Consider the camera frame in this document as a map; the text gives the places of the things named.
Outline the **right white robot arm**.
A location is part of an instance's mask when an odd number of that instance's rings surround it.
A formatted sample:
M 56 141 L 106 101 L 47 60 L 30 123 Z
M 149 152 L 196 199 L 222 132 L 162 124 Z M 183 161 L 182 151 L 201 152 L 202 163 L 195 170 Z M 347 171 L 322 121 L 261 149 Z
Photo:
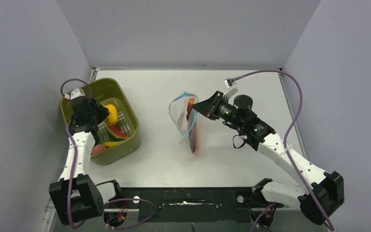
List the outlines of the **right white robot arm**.
M 328 173 L 285 145 L 280 135 L 252 111 L 253 100 L 238 95 L 233 104 L 217 91 L 209 99 L 192 106 L 210 120 L 238 132 L 246 145 L 271 159 L 297 185 L 280 184 L 265 178 L 254 186 L 253 202 L 258 206 L 281 203 L 299 209 L 316 225 L 328 223 L 329 217 L 344 203 L 344 179 L 338 172 Z

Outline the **olive green plastic bin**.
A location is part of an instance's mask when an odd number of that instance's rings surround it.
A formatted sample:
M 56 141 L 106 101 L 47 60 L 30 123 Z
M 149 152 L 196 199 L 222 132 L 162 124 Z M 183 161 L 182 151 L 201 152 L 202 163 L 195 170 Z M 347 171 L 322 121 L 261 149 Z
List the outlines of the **olive green plastic bin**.
M 139 121 L 118 82 L 110 78 L 105 78 L 90 84 L 84 83 L 79 88 L 83 89 L 87 97 L 96 99 L 103 106 L 113 104 L 118 111 L 117 125 L 123 133 L 130 136 L 129 139 L 124 140 L 121 144 L 107 148 L 107 150 L 96 156 L 91 156 L 90 161 L 98 165 L 108 165 L 134 152 L 140 146 L 140 137 L 138 135 Z M 62 97 L 70 92 L 66 93 L 62 91 Z M 67 126 L 73 115 L 70 101 L 62 98 L 60 101 L 60 110 Z M 106 126 L 104 121 L 98 125 L 98 144 L 111 141 L 106 132 Z

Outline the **toy watermelon slice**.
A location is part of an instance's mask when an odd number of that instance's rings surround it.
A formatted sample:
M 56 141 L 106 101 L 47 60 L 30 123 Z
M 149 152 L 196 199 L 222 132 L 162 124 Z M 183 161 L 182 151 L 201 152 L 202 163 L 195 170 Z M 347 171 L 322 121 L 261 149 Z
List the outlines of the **toy watermelon slice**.
M 115 124 L 115 125 L 107 125 L 106 126 L 106 132 L 110 138 L 111 141 L 113 142 L 119 142 L 119 141 L 124 141 L 126 139 L 129 139 L 130 136 L 123 133 L 120 129 L 120 127 Z

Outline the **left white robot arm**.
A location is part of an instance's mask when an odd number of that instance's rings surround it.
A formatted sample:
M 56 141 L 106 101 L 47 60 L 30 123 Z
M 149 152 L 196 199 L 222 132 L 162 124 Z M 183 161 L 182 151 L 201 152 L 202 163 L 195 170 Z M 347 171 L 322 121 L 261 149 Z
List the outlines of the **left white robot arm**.
M 67 124 L 69 150 L 62 174 L 49 186 L 61 223 L 76 230 L 104 212 L 101 192 L 87 174 L 92 150 L 98 144 L 98 125 L 109 111 L 92 97 L 71 97 L 73 115 Z

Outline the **clear zip top bag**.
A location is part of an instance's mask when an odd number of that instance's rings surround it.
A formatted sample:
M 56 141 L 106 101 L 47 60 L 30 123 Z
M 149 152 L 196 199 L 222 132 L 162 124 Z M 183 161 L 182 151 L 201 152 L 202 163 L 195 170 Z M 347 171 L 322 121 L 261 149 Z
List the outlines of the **clear zip top bag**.
M 190 98 L 195 98 L 194 104 L 200 102 L 197 95 L 190 92 L 183 92 L 170 102 L 168 107 L 168 113 L 171 121 L 174 123 L 176 129 L 179 131 L 181 135 L 182 145 L 187 148 L 190 154 L 192 154 L 195 157 L 199 157 L 202 155 L 203 149 L 205 148 L 206 145 L 206 125 L 203 122 L 202 116 L 195 111 L 197 115 L 198 149 L 197 152 L 193 154 L 188 144 L 188 125 L 186 119 L 187 103 Z

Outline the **yellow toy bell pepper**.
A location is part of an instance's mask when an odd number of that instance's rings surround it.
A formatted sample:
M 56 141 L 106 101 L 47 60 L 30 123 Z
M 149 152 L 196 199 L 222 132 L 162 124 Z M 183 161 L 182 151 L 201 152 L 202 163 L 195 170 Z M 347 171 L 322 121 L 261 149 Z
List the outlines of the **yellow toy bell pepper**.
M 107 104 L 104 106 L 109 114 L 105 118 L 104 122 L 107 126 L 113 126 L 116 125 L 118 122 L 118 111 L 117 108 L 113 104 Z

